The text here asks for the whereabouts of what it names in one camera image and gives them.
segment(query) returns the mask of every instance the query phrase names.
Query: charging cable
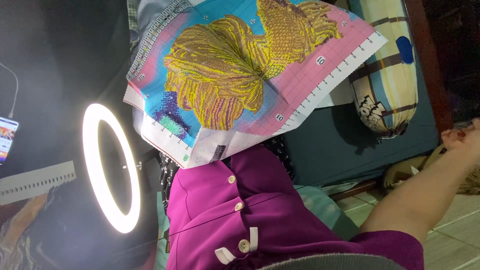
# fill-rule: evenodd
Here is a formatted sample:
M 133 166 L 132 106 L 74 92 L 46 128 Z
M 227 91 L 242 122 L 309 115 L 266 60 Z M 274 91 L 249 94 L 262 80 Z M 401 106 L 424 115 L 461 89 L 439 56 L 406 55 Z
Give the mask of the charging cable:
M 0 66 L 6 68 L 8 71 L 10 71 L 13 76 L 15 76 L 15 81 L 17 82 L 17 88 L 15 90 L 15 97 L 13 98 L 13 106 L 12 106 L 12 110 L 10 111 L 10 113 L 8 114 L 8 118 L 13 118 L 13 110 L 15 109 L 15 103 L 17 102 L 17 94 L 18 94 L 18 78 L 17 78 L 17 75 L 11 70 L 9 69 L 8 67 L 6 67 L 4 64 L 0 63 Z

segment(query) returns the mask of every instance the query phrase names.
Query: patterned black fabric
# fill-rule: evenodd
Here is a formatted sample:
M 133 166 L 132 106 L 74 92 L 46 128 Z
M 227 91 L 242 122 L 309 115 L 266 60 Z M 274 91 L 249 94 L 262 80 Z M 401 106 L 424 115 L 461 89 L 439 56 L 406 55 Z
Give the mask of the patterned black fabric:
M 262 142 L 261 145 L 263 145 L 265 148 L 270 150 L 278 157 L 278 159 L 285 167 L 285 170 L 287 170 L 290 179 L 293 180 L 293 178 L 295 177 L 295 174 L 293 172 L 293 165 L 290 161 L 290 158 L 288 157 L 287 148 L 284 145 L 283 137 L 281 135 L 275 136 Z M 162 193 L 163 208 L 165 209 L 166 213 L 168 207 L 168 198 L 170 198 L 170 189 L 172 187 L 173 177 L 178 172 L 180 167 L 174 160 L 169 158 L 164 153 L 160 153 L 160 155 L 158 155 L 156 159 L 158 161 L 158 164 L 162 168 L 162 171 L 160 173 L 160 192 Z M 230 157 L 223 159 L 222 161 L 230 168 Z

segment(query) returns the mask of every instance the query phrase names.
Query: cross stitch pattern chart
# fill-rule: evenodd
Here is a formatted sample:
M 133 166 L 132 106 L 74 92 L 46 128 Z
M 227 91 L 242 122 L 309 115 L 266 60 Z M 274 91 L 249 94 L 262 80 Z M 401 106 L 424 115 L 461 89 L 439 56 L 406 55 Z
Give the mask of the cross stitch pattern chart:
M 140 44 L 124 101 L 144 111 L 143 139 L 199 166 L 298 127 L 386 42 L 316 0 L 174 0 Z

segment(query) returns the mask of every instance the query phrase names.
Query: printed number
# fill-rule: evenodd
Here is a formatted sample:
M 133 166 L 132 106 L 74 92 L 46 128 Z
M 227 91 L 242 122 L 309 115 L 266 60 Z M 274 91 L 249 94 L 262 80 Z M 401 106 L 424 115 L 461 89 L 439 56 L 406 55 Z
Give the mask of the printed number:
M 325 57 L 319 56 L 317 58 L 317 65 L 323 65 L 323 64 L 325 64 Z

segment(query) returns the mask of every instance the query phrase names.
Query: tiled floor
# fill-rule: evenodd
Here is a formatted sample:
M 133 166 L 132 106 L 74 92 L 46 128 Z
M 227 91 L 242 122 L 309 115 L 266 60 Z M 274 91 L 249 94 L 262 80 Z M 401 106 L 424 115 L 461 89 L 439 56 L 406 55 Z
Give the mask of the tiled floor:
M 360 226 L 381 199 L 376 191 L 364 192 L 337 204 Z M 426 270 L 479 270 L 480 196 L 455 196 L 423 248 Z

